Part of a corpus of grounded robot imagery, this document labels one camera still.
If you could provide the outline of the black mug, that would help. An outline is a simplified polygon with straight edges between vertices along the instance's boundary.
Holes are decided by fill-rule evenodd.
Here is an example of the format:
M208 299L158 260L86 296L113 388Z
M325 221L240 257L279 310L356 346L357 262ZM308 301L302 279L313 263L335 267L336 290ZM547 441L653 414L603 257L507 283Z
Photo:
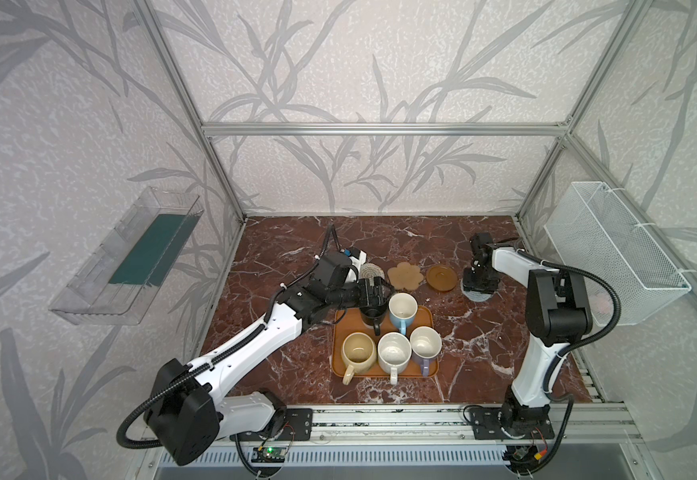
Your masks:
M381 326L386 318L387 306L367 306L359 310L362 323L369 328L372 333L379 337L381 335Z

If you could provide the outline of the grey round woven coaster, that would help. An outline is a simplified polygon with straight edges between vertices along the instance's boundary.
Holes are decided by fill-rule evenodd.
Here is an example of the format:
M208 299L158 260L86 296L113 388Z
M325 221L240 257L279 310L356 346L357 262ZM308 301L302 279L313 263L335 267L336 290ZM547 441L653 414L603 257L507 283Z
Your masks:
M466 287L462 286L461 291L463 295L471 302L475 303L481 303L481 302L486 302L494 296L493 291L488 291L488 292L482 292L482 291L477 291L477 290L471 290L467 289Z

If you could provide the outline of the white and blue mug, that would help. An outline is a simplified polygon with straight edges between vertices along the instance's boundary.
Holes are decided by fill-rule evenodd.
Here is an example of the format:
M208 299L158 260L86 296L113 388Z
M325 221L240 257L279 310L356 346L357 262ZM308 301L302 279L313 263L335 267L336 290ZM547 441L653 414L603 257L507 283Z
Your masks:
M388 314L391 324L401 334L406 336L411 330L411 324L416 318L418 304L408 293L396 293L388 302Z

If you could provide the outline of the brown round wooden coaster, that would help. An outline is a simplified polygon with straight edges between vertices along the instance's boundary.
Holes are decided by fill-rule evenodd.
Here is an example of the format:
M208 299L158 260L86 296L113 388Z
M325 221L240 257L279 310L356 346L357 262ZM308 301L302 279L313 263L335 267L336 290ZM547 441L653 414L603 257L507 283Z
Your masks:
M426 283L437 292L450 292L458 286L457 273L445 265L431 266L425 274Z

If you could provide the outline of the cork flower-shaped coaster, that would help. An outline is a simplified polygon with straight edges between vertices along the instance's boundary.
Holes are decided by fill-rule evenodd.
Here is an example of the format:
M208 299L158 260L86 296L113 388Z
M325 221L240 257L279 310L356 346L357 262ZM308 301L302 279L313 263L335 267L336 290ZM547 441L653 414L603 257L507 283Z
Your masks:
M424 275L417 265L399 262L387 270L388 282L397 291L415 291L423 282Z

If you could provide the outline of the white and purple mug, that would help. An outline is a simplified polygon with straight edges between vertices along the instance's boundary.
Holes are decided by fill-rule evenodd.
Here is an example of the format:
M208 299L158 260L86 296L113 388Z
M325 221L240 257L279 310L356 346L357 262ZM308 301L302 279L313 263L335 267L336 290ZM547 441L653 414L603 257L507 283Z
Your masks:
M410 334L412 360L418 365L422 377L432 374L434 361L442 350L439 333L431 327L420 326Z

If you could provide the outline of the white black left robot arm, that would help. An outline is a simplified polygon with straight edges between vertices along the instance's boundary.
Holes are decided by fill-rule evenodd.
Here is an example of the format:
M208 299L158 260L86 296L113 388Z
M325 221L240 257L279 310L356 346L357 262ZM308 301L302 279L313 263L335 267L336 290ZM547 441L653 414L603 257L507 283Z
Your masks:
M186 364L162 365L142 418L179 466L198 459L214 441L240 433L278 433L286 404L272 392L230 396L268 356L326 320L328 311L379 309L394 288L369 269L363 252L328 252L296 280L280 286L268 310L222 346Z

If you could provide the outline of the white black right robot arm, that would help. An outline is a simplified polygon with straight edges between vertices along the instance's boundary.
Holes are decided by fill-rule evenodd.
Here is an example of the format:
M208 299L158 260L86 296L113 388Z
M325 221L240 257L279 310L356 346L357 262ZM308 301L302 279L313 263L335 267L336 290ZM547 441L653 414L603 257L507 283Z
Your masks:
M473 258L461 280L466 298L490 299L503 276L526 288L528 348L499 416L501 428L518 437L546 422L551 403L547 394L566 358L563 350L592 328L584 276L497 244L488 233L475 234L469 244Z

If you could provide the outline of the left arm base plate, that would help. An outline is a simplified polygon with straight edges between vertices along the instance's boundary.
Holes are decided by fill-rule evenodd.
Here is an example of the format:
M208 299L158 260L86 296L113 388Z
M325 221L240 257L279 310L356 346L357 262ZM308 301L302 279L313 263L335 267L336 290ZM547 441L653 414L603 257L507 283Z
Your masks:
M236 437L242 442L308 441L312 438L314 410L312 408L288 408L286 413L276 413L270 424L258 432L246 431Z

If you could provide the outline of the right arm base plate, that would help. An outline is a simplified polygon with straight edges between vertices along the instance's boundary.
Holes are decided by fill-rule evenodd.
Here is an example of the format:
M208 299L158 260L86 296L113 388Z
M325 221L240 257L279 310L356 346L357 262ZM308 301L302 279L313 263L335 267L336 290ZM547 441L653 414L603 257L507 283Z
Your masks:
M555 438L549 407L466 405L462 416L475 440L534 440Z

